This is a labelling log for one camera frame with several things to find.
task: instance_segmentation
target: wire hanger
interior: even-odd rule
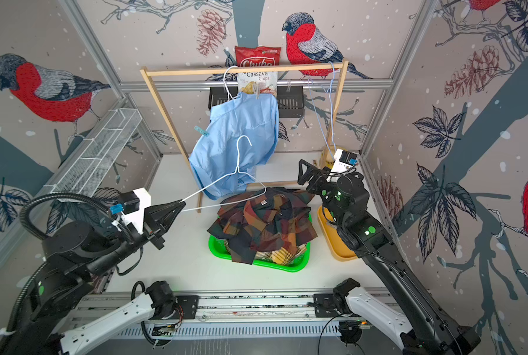
[[[232,65],[231,67],[227,67],[226,70],[225,70],[225,74],[223,74],[223,85],[225,86],[225,90],[226,90],[226,95],[228,96],[228,99],[229,100],[232,100],[234,98],[236,98],[238,96],[235,96],[235,97],[232,97],[231,95],[231,92],[228,90],[228,85],[226,84],[226,73],[229,71],[230,68],[232,67],[238,67],[237,65]]]
[[[183,200],[181,200],[181,202],[183,202],[183,201],[185,201],[185,200],[187,200],[187,199],[189,199],[189,198],[191,198],[191,197],[197,195],[198,193],[200,193],[200,192],[202,192],[203,190],[205,190],[206,188],[209,188],[210,186],[216,184],[218,181],[224,179],[225,177],[227,177],[227,176],[231,176],[231,175],[234,175],[234,174],[236,174],[236,173],[238,173],[238,174],[245,174],[245,175],[250,176],[250,177],[252,178],[252,180],[254,180],[255,182],[258,182],[260,185],[262,185],[262,187],[264,188],[264,191],[263,191],[261,194],[259,194],[259,195],[252,196],[252,197],[249,197],[249,198],[245,198],[244,200],[234,201],[234,202],[228,202],[228,203],[212,204],[212,205],[210,205],[210,206],[196,207],[196,208],[194,208],[194,209],[183,209],[182,212],[185,212],[185,211],[193,211],[193,210],[195,210],[195,209],[206,209],[206,208],[208,208],[208,207],[225,206],[225,205],[227,205],[227,204],[233,204],[233,203],[244,202],[244,201],[252,200],[253,198],[256,198],[256,197],[262,196],[262,195],[264,195],[264,194],[266,193],[266,189],[267,189],[267,187],[266,187],[262,182],[258,181],[254,176],[248,174],[247,172],[241,172],[241,171],[240,171],[240,168],[239,168],[239,165],[240,165],[240,150],[239,150],[239,142],[240,142],[240,139],[241,139],[242,137],[245,137],[246,139],[248,139],[248,143],[250,143],[250,146],[252,146],[252,142],[250,141],[250,138],[248,138],[246,135],[242,135],[242,136],[240,136],[240,137],[236,140],[236,152],[237,152],[237,156],[236,156],[236,168],[234,169],[234,172],[233,172],[233,173],[228,173],[228,174],[226,174],[226,175],[224,175],[224,176],[218,178],[217,180],[211,182],[209,185],[205,186],[204,188],[200,189],[199,191],[194,192],[194,193],[192,193],[191,195],[185,197]]]
[[[325,88],[322,85],[320,85],[320,87],[323,89],[325,94],[329,94],[329,103],[331,104],[331,142],[333,142],[333,146],[335,148],[335,151],[337,151],[337,145],[335,144],[335,130],[334,130],[335,127],[333,127],[333,102],[331,100],[331,92],[333,91],[332,90],[333,89],[333,80],[335,80],[335,66],[333,65],[332,62],[329,62],[329,63],[331,64],[331,67],[333,68],[333,78],[331,78],[331,83],[329,84],[329,91],[325,90]],[[321,124],[321,121],[319,121],[319,115],[317,114],[317,108],[315,107],[315,103],[313,101],[313,95],[311,94],[310,82],[311,82],[311,84],[313,84],[313,79],[307,78],[307,84],[308,84],[307,88],[310,91],[311,105],[313,106],[313,110],[315,111],[315,117],[317,117],[317,123],[319,123],[319,128],[321,129],[321,135],[323,135],[323,140],[325,141],[325,145],[327,146],[327,149],[329,149],[329,152],[331,154],[331,158],[333,158],[333,160],[335,160],[335,157],[333,156],[333,152],[331,152],[331,147],[327,143],[327,138],[325,138],[325,133],[323,133],[323,125]]]

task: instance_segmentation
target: green laundry basket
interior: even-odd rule
[[[299,270],[302,270],[307,265],[307,262],[310,260],[310,244],[311,243],[307,243],[305,245],[307,249],[305,253],[298,256],[296,259],[294,259],[294,261],[292,261],[290,265],[278,265],[274,262],[264,261],[264,260],[254,260],[252,262],[252,265],[270,267],[272,269],[283,270],[283,271],[287,271],[290,273],[298,272]],[[232,260],[231,255],[226,251],[225,241],[222,239],[217,239],[214,236],[210,236],[209,237],[209,250],[217,258]]]

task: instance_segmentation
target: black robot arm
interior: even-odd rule
[[[412,273],[388,231],[367,212],[369,194],[362,180],[358,172],[331,173],[307,161],[299,162],[297,182],[308,182],[307,191],[321,197],[324,213],[326,209],[332,218],[326,219],[347,247],[378,275],[407,316],[412,330],[399,334],[402,352],[469,354],[480,343],[479,336],[449,316]],[[349,279],[334,289],[342,301],[341,313],[352,311],[344,300],[355,286],[360,284]]]
[[[12,309],[6,334],[0,341],[0,355],[62,353],[61,336],[52,334],[55,326],[77,303],[93,290],[93,276],[102,276],[120,261],[151,242],[163,248],[162,236],[168,231],[185,202],[145,208],[143,232],[138,233],[132,223],[117,223],[120,229],[107,238],[82,221],[65,224],[48,236],[37,229],[29,218],[30,211],[40,203],[56,198],[69,198],[88,203],[107,214],[113,221],[120,216],[101,202],[73,193],[48,194],[28,203],[20,213],[20,222],[34,236],[42,239],[46,262],[28,280]],[[133,192],[119,196],[119,211],[138,210],[139,199]],[[153,303],[170,299],[173,295],[165,281],[154,283],[150,291]],[[155,306],[156,315],[171,309]]]

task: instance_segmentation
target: red chips bag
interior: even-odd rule
[[[236,62],[239,67],[267,67],[280,63],[280,50],[269,46],[244,48],[235,46]]]
[[[272,94],[276,96],[278,72],[268,72],[264,67],[278,65],[281,48],[259,46],[244,48],[235,46],[236,62],[239,67],[263,67],[261,72],[239,73],[237,82],[239,91],[245,94]]]

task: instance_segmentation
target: light blue shirt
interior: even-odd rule
[[[278,143],[278,102],[272,94],[240,93],[240,97],[211,108],[208,136],[202,136],[193,148],[189,163],[199,188],[232,173],[236,168],[236,140],[239,142],[240,171],[254,176],[255,166],[268,162]],[[213,200],[246,190],[253,182],[245,174],[234,174],[204,190]]]

